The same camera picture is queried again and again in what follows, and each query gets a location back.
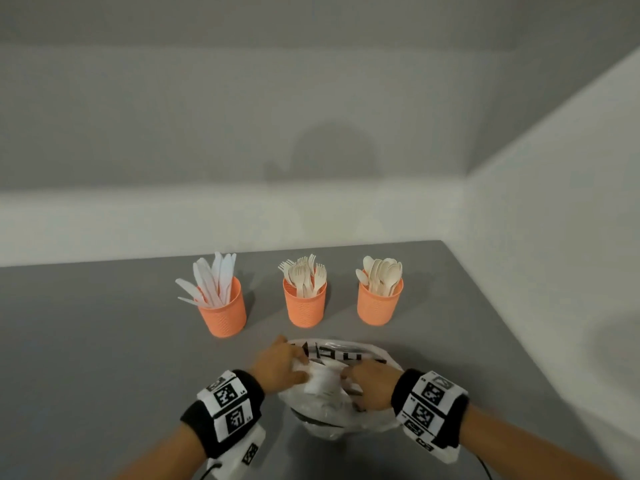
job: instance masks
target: black cord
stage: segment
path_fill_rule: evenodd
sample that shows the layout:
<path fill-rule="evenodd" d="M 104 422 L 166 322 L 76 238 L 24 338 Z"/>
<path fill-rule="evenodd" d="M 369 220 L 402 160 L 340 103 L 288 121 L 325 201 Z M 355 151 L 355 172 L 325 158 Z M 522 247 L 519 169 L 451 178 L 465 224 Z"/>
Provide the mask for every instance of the black cord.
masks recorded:
<path fill-rule="evenodd" d="M 480 458 L 478 455 L 476 455 L 476 458 L 478 459 L 478 461 L 480 462 L 480 464 L 483 466 L 484 471 L 486 472 L 487 476 L 489 476 L 489 480 L 493 480 L 491 473 L 489 473 L 489 468 L 486 467 L 486 465 L 484 464 L 484 461 L 482 461 L 482 458 Z"/>
<path fill-rule="evenodd" d="M 209 475 L 209 472 L 210 472 L 210 471 L 212 471 L 214 468 L 220 468 L 221 466 L 222 466 L 222 463 L 220 463 L 220 462 L 218 462 L 218 461 L 217 461 L 217 462 L 215 462 L 212 466 L 210 466 L 210 467 L 207 469 L 207 471 L 206 471 L 206 472 L 204 472 L 204 475 L 200 477 L 200 480 L 204 480 L 204 477 L 206 477 L 207 475 Z"/>

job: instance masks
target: gray table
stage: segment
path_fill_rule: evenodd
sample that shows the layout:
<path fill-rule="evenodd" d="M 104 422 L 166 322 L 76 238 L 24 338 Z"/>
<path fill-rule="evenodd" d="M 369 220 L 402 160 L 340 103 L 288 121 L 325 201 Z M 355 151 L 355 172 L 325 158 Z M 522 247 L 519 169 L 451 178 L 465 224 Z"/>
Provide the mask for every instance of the gray table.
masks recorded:
<path fill-rule="evenodd" d="M 289 322 L 277 264 L 310 251 L 327 266 L 324 320 Z M 356 314 L 364 255 L 404 264 L 384 327 Z M 602 465 L 606 460 L 442 242 L 238 255 L 245 329 L 215 339 L 176 297 L 193 257 L 0 269 L 0 477 L 106 478 L 175 427 L 197 391 L 250 364 L 278 333 L 380 346 L 404 367 L 434 369 L 496 415 Z M 250 479 L 484 479 L 463 451 L 445 466 L 399 429 L 337 443 L 309 436 L 276 397 L 263 406 L 265 447 Z"/>

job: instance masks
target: hand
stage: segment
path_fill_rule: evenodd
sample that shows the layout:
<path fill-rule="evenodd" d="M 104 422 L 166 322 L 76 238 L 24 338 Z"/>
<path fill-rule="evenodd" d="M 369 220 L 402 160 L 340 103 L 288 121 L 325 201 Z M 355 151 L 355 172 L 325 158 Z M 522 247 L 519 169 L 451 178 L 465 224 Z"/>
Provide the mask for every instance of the hand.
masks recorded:
<path fill-rule="evenodd" d="M 287 339 L 279 335 L 271 347 L 260 352 L 248 372 L 258 381 L 265 394 L 284 391 L 309 380 L 308 373 L 291 370 L 291 361 L 294 358 L 304 364 L 309 363 L 301 347 L 288 344 Z"/>
<path fill-rule="evenodd" d="M 363 360 L 353 367 L 346 367 L 340 373 L 343 379 L 351 379 L 362 388 L 362 397 L 352 397 L 359 407 L 382 411 L 391 407 L 391 395 L 403 371 L 390 365 L 376 362 L 375 360 Z"/>

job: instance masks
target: plastic bag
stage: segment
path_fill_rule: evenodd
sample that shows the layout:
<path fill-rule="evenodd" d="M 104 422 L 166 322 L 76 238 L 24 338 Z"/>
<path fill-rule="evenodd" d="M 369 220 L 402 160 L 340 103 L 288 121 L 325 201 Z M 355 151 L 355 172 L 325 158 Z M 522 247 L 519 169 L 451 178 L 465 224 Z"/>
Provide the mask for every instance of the plastic bag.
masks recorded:
<path fill-rule="evenodd" d="M 359 409 L 351 398 L 362 395 L 362 389 L 350 381 L 340 380 L 343 367 L 356 365 L 364 359 L 386 363 L 402 371 L 386 351 L 343 340 L 297 339 L 289 343 L 302 347 L 309 357 L 309 366 L 297 363 L 294 368 L 308 371 L 310 380 L 279 396 L 309 433 L 325 440 L 336 440 L 346 433 L 382 432 L 398 426 L 393 409 Z"/>

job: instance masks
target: orange plastic cup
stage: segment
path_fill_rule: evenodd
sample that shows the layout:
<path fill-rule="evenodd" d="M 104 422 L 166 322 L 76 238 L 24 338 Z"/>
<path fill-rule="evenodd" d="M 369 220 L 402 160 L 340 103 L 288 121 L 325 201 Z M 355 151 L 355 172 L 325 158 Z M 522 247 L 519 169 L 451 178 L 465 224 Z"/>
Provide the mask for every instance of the orange plastic cup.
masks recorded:
<path fill-rule="evenodd" d="M 244 328 L 246 323 L 246 311 L 244 309 L 244 298 L 242 296 L 242 286 L 238 278 L 234 276 L 231 281 L 231 301 L 228 305 L 220 308 L 198 307 L 204 323 L 215 337 L 224 339 L 235 335 Z"/>
<path fill-rule="evenodd" d="M 393 295 L 391 296 L 379 296 L 373 294 L 362 283 L 358 289 L 358 316 L 361 320 L 369 325 L 380 326 L 391 320 L 391 316 L 394 314 L 398 298 L 404 288 L 404 281 L 400 279 L 396 285 Z"/>
<path fill-rule="evenodd" d="M 324 316 L 324 298 L 326 297 L 326 283 L 320 288 L 318 294 L 312 298 L 298 298 L 295 287 L 285 279 L 282 280 L 284 299 L 287 302 L 289 320 L 295 326 L 311 328 L 320 323 Z"/>

